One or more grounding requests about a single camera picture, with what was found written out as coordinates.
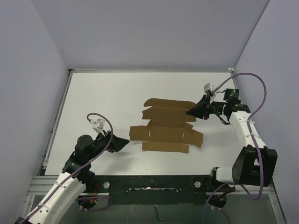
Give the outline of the brown cardboard box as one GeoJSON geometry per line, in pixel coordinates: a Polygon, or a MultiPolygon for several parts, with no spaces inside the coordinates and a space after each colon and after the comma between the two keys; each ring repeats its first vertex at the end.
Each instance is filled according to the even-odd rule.
{"type": "Polygon", "coordinates": [[[188,153],[189,146],[201,148],[204,134],[194,130],[191,122],[196,117],[186,114],[195,107],[194,102],[150,98],[144,103],[147,109],[142,119],[145,126],[131,126],[131,141],[141,141],[143,151],[188,153]]]}

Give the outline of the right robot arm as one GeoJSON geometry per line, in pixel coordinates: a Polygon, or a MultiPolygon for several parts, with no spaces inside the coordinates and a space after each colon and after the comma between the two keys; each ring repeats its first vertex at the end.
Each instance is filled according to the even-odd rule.
{"type": "Polygon", "coordinates": [[[241,151],[230,168],[214,168],[208,178],[210,189],[217,191],[226,183],[268,187],[272,182],[278,154],[262,141],[250,118],[250,109],[241,103],[238,89],[224,90],[222,102],[214,100],[216,94],[205,86],[202,99],[186,114],[207,120],[211,114],[226,116],[240,142],[241,151]]]}

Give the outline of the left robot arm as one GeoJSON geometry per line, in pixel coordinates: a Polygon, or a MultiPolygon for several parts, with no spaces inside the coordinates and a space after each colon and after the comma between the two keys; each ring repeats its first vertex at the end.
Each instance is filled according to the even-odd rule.
{"type": "Polygon", "coordinates": [[[65,163],[55,184],[43,200],[16,224],[57,224],[81,193],[95,186],[95,173],[90,170],[91,162],[105,151],[117,153],[128,139],[115,136],[111,131],[99,133],[96,139],[90,135],[78,138],[73,153],[65,163]]]}

